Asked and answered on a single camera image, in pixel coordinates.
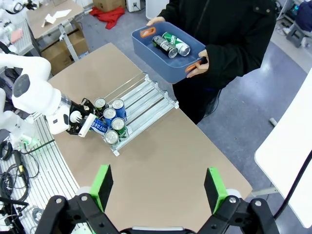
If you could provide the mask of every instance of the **blue can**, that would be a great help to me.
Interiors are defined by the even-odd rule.
[[[105,135],[107,130],[108,130],[108,127],[106,124],[104,124],[101,120],[99,120],[98,118],[96,118],[91,127],[90,127],[90,130],[92,131],[95,131],[97,133],[100,133],[101,135]]]
[[[116,99],[112,103],[112,107],[116,110],[116,115],[118,118],[122,118],[125,122],[127,121],[127,113],[125,104],[123,103],[123,100]]]
[[[116,110],[114,108],[107,108],[107,109],[105,109],[103,116],[104,116],[104,120],[106,122],[108,129],[111,129],[112,128],[112,121],[115,118],[117,118]]]

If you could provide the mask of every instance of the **blue tray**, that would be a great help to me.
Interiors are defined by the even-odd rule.
[[[154,47],[153,37],[162,36],[165,32],[177,36],[188,44],[191,48],[189,55],[182,57],[178,54],[175,58],[168,58],[161,50]],[[132,41],[135,53],[172,84],[186,78],[186,75],[196,68],[196,63],[204,60],[198,57],[198,53],[205,49],[205,45],[169,22],[156,23],[152,27],[134,31]]]

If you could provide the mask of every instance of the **person's right hand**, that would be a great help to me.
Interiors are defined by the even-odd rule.
[[[154,23],[158,23],[158,22],[164,22],[166,21],[164,17],[155,17],[153,19],[151,19],[150,21],[148,21],[146,26],[152,26]]]

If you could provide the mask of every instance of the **hand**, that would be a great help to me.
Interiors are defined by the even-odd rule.
[[[206,57],[207,59],[207,63],[206,64],[202,64],[199,65],[198,63],[196,63],[196,67],[194,70],[192,70],[189,74],[187,74],[186,78],[191,78],[193,76],[205,73],[208,71],[209,69],[209,58],[208,58],[208,53],[207,50],[203,50],[202,52],[199,52],[198,54],[199,57]]]
[[[146,26],[152,26],[154,23],[164,22],[164,21],[166,21],[164,17],[155,17],[151,19],[150,21],[148,21]]]

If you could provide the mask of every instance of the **red cloth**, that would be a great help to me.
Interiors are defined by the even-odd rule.
[[[94,6],[92,7],[90,14],[92,16],[96,16],[99,21],[107,22],[106,28],[111,29],[117,24],[119,17],[125,14],[125,9],[118,7],[115,10],[109,12],[102,12]]]

